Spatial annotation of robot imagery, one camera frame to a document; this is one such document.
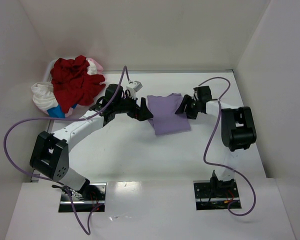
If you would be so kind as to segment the purple t-shirt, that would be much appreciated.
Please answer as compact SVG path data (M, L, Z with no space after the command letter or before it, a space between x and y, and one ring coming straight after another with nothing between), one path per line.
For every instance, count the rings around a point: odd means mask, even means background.
M190 123L184 113L175 114L181 105L181 93L171 93L168 96L147 96L148 109L153 115L149 119L156 136L170 135L191 130Z

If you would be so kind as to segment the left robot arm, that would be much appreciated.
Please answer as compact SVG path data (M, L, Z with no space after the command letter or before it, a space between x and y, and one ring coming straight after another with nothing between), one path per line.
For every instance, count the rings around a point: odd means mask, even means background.
M87 198L94 188L86 177L70 168L69 153L87 136L106 126L117 114L127 114L140 122L153 118L144 97L140 99L140 104L137 103L136 93L142 87L138 81L129 83L126 88L110 84L104 96L79 121L53 133L41 132L34 145L30 166L50 180Z

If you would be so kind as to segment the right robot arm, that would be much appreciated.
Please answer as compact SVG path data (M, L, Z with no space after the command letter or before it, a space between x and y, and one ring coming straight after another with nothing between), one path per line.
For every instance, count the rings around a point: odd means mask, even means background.
M195 120L198 113L217 118L203 153L203 162L218 167L218 170L220 170L218 173L213 171L210 178L210 192L215 197L230 192L234 187L235 174L239 173L236 170L237 160L241 152L249 149L256 142L257 132L250 107L230 106L222 103L220 97L213 99L209 86L198 86L193 91L193 96L186 94L183 97L175 114L185 114L191 120ZM221 141L227 148L223 163L214 163L207 160L208 150L218 126L221 126Z

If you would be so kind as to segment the pink t-shirt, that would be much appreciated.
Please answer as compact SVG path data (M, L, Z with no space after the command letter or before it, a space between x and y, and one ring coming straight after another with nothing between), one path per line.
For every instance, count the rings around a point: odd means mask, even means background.
M87 67L87 74L92 75L102 75L104 68L96 62L93 58L86 59L89 66Z

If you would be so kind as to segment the red t-shirt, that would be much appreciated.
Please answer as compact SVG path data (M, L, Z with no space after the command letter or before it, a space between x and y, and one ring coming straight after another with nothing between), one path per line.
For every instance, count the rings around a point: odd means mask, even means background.
M89 106L106 87L102 74L88 74L87 58L80 55L74 59L59 58L50 71L53 93L67 114L74 105Z

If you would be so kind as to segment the blue t-shirt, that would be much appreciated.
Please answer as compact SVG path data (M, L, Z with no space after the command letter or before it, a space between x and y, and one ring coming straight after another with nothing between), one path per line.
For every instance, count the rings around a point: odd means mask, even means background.
M52 107L50 109L48 109L46 112L47 114L51 117L51 118L61 118L61 119L64 119L64 118L67 118L69 117L72 113L73 113L73 110L77 107L77 104L73 105L67 113L64 113L61 106L58 105L56 107Z

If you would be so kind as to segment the white t-shirt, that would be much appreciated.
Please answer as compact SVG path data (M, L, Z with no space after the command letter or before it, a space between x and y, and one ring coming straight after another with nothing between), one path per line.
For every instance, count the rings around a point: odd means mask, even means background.
M59 104L54 95L54 87L51 82L37 82L31 86L33 93L32 100L34 104L44 113L57 107Z

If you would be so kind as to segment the white laundry basket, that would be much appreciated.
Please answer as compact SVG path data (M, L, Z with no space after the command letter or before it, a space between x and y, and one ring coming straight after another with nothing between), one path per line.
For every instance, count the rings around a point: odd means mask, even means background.
M48 63L46 70L44 72L43 78L42 78L42 82L51 82L52 81L53 78L51 75L51 70L53 69L57 60L58 59L56 58Z

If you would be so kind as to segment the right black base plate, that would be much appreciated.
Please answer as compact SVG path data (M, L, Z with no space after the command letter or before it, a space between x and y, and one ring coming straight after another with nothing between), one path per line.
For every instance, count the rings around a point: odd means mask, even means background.
M194 181L194 196L197 211L241 209L240 195L237 183L234 180L232 186L212 189L210 181Z

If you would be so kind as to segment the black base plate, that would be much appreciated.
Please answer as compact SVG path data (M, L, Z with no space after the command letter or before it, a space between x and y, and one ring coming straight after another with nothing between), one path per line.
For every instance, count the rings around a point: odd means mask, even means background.
M212 189L210 181L194 181L194 196L197 211L241 209L240 195L237 183L234 180L232 186Z
M81 194L70 187L67 191L61 189L61 197L58 207L59 213L72 213L73 208L71 201L73 202L74 208L78 213L88 213L96 208L95 212L105 211L105 200L106 200L107 184L102 183L91 183L87 192Z

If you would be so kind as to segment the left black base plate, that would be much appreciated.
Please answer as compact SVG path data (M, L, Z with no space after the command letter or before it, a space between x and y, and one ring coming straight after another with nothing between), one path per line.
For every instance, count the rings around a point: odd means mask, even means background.
M71 201L73 202L74 208L78 213L88 213L96 208L95 212L105 211L105 200L106 200L107 184L102 183L91 183L87 192L81 194L70 187L67 191L61 189L61 197L58 207L59 213L72 213L73 208Z

